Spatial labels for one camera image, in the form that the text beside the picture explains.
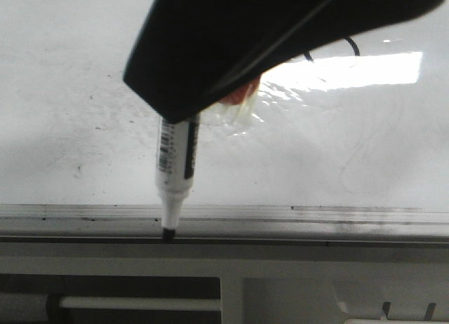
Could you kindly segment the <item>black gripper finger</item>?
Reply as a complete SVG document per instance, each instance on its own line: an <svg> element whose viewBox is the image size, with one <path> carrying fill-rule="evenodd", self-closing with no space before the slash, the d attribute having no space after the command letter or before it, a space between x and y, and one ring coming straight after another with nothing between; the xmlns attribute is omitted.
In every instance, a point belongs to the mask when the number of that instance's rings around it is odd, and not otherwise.
<svg viewBox="0 0 449 324"><path fill-rule="evenodd" d="M154 0L123 80L181 122L291 58L444 0Z"/></svg>

